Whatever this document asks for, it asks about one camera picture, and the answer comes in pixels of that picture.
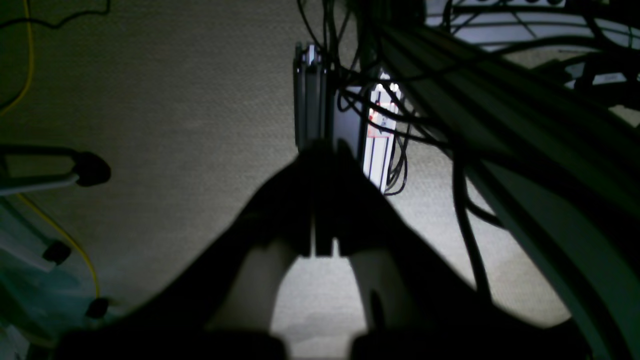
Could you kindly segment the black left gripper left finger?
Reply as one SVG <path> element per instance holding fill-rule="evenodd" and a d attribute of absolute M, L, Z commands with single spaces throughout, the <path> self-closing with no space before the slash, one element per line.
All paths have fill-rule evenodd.
<path fill-rule="evenodd" d="M 270 333 L 282 281 L 311 254 L 310 146 L 250 198 L 178 278 L 127 317 L 71 332 L 57 360 L 285 360 Z"/>

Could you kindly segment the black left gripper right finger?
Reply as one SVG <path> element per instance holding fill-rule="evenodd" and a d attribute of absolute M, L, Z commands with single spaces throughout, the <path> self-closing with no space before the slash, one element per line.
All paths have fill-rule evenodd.
<path fill-rule="evenodd" d="M 352 360 L 587 360 L 576 325 L 530 325 L 456 274 L 362 173 L 339 141 L 337 239 L 354 271 L 367 333 Z"/>

